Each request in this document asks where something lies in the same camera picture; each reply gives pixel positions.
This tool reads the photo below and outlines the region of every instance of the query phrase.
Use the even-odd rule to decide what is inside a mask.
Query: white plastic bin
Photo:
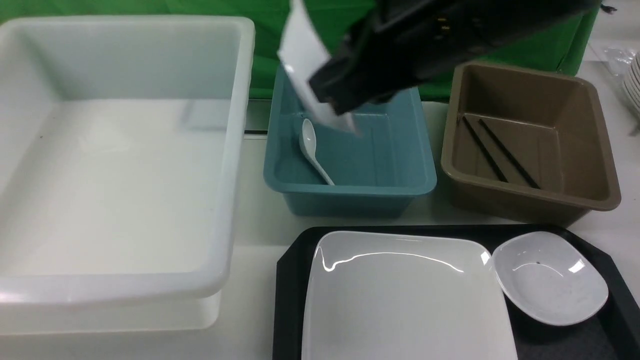
[[[237,17],[0,26],[0,334],[215,321],[253,42]]]

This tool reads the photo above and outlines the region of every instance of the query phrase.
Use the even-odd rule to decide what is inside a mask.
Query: plastic bin
[[[298,137],[308,117],[283,69],[274,89],[264,179],[283,193],[292,213],[314,217],[398,217],[436,185],[429,136],[417,89],[388,104],[354,112],[361,136],[315,124],[323,179],[305,159]]]
[[[253,39],[235,17],[0,27],[0,334],[215,321]]]
[[[460,121],[466,116],[507,177],[499,181]],[[483,119],[539,184],[531,188]],[[455,205],[524,222],[568,225],[620,204],[620,186],[595,87],[570,76],[487,63],[456,68],[442,149]]]

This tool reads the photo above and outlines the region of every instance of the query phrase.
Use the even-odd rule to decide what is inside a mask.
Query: brown plastic bin
[[[466,117],[508,183],[498,180],[461,121]],[[540,186],[530,187],[478,120]],[[582,79],[472,62],[456,68],[442,168],[461,208],[567,226],[620,204],[620,186],[595,87]]]

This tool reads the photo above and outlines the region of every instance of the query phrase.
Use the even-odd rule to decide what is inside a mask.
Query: white plate
[[[633,101],[636,106],[640,106],[640,90],[634,90],[634,85],[629,79],[624,80],[622,85],[628,98]]]
[[[350,113],[337,116],[329,104],[318,101],[309,86],[309,79],[331,56],[316,33],[302,0],[291,0],[291,12],[284,26],[278,56],[312,120],[356,133],[353,116]]]
[[[503,243],[493,252],[504,293],[524,313],[555,326],[595,315],[609,289],[598,270],[560,236],[537,231]]]
[[[640,95],[632,95],[625,81],[622,82],[622,91],[627,96],[631,108],[635,110],[638,115],[640,115],[640,101],[638,100],[640,99]]]
[[[635,62],[629,67],[625,81],[630,86],[629,90],[633,90],[640,97],[640,67]]]
[[[517,359],[489,252],[457,239],[339,231],[320,240],[302,360]]]

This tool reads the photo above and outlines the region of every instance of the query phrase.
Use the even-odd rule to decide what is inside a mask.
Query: blue plastic bin
[[[417,89],[388,104],[354,111],[361,136],[314,124],[316,158],[335,186],[327,185],[300,150],[308,113],[283,69],[271,103],[264,180],[283,194],[292,213],[311,217],[398,217],[436,186],[436,170]]]

